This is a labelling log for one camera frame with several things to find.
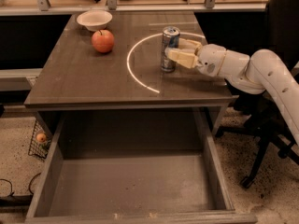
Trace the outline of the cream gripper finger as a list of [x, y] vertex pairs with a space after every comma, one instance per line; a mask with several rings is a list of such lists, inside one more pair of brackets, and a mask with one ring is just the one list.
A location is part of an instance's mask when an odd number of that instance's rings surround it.
[[183, 51], [197, 54], [203, 45], [201, 42], [195, 40], [181, 38], [178, 42], [178, 47]]
[[185, 68], [194, 68], [198, 64], [198, 56], [194, 53], [185, 52], [181, 49], [168, 49], [167, 57], [184, 66]]

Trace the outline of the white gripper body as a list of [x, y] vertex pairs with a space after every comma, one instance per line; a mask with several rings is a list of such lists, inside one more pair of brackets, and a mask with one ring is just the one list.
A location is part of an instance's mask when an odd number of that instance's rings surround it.
[[219, 77], [227, 49], [215, 44], [204, 45], [197, 52], [197, 70], [209, 77]]

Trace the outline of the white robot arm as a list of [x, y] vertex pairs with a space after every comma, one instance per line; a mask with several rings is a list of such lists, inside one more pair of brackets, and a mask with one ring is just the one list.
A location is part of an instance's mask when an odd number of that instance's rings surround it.
[[181, 38], [178, 47], [167, 48], [165, 54], [186, 68], [197, 68], [203, 75], [222, 77], [240, 91], [250, 94], [267, 91], [299, 144], [299, 84], [276, 53], [260, 49], [249, 56]]

